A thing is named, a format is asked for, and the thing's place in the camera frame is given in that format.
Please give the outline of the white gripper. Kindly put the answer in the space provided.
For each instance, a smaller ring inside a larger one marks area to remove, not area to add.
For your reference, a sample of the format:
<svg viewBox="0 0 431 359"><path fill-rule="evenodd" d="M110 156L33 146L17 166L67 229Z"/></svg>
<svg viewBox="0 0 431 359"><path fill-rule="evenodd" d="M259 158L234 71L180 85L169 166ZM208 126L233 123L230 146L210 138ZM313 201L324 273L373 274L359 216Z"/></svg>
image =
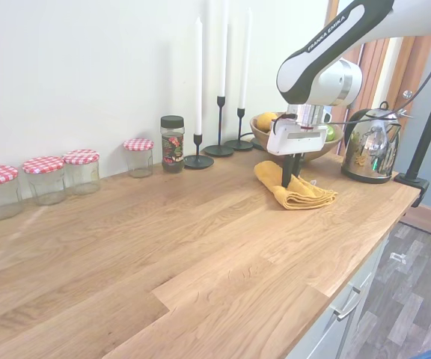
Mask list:
<svg viewBox="0 0 431 359"><path fill-rule="evenodd" d="M266 149L276 156L286 155L282 167L281 185L283 187L290 184L292 174L295 177L299 176L302 168L302 153L317 152L323 148L327 131L327 125L319 124L314 128L305 128L291 119L280 119L274 122Z"/></svg>

